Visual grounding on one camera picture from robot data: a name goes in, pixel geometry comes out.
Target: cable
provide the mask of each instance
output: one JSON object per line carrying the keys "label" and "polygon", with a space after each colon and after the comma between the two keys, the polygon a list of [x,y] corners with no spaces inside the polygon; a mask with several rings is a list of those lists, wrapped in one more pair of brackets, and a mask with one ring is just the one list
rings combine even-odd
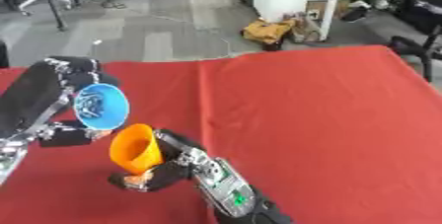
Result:
{"label": "cable", "polygon": [[157,16],[157,15],[147,14],[147,13],[144,13],[142,10],[131,9],[131,8],[127,7],[126,4],[123,4],[123,3],[118,3],[118,5],[125,5],[126,8],[117,8],[117,9],[130,11],[130,12],[133,12],[133,13],[145,16],[145,17],[151,17],[151,18],[156,18],[156,19],[161,19],[161,20],[166,20],[166,21],[170,21],[170,22],[176,22],[176,23],[188,25],[189,27],[194,29],[197,33],[198,32],[204,32],[204,33],[210,34],[210,35],[212,35],[214,37],[219,38],[221,41],[223,41],[226,44],[226,50],[227,50],[227,54],[226,55],[218,56],[218,57],[215,57],[215,58],[203,58],[203,59],[194,59],[194,60],[198,60],[198,61],[200,61],[200,60],[216,60],[216,59],[222,59],[222,58],[233,58],[233,57],[235,57],[233,55],[231,43],[229,41],[227,41],[226,39],[220,37],[220,36],[222,36],[220,32],[213,31],[209,27],[201,27],[201,30],[199,30],[199,29],[197,29],[195,27],[196,24],[193,23],[193,22],[189,22],[189,21],[185,21],[185,20],[179,20],[179,19],[175,19],[175,18],[171,18],[171,17],[167,17],[167,16]]}

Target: cardboard box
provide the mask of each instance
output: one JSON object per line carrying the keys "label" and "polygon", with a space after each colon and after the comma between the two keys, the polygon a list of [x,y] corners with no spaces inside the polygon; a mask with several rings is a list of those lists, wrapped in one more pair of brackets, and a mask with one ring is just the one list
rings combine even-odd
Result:
{"label": "cardboard box", "polygon": [[[338,0],[334,16],[340,18],[348,10],[350,0]],[[327,0],[309,1],[306,14],[311,20],[322,20],[327,7]]]}

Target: brown bag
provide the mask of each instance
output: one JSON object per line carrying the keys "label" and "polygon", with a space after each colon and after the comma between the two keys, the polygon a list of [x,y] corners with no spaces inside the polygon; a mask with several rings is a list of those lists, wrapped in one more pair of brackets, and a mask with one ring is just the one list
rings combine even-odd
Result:
{"label": "brown bag", "polygon": [[293,18],[275,24],[267,23],[263,20],[257,20],[244,28],[243,37],[267,44],[273,44],[281,40],[282,36],[289,32],[295,23],[296,21]]}

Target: orange cup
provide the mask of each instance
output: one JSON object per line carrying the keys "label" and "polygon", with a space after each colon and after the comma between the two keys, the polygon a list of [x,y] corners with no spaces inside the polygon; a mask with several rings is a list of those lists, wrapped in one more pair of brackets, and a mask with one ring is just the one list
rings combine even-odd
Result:
{"label": "orange cup", "polygon": [[164,163],[153,129],[146,124],[133,124],[120,132],[110,145],[110,159],[133,175]]}

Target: desk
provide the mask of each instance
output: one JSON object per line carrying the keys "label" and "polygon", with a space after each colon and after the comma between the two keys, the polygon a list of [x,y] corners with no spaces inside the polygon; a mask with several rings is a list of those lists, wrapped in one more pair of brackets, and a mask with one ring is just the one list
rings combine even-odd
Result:
{"label": "desk", "polygon": [[[106,65],[128,123],[202,139],[302,224],[442,223],[442,98],[382,46]],[[0,71],[0,90],[21,70]],[[30,149],[0,187],[2,223],[207,224],[189,183],[107,184],[110,139]]]}

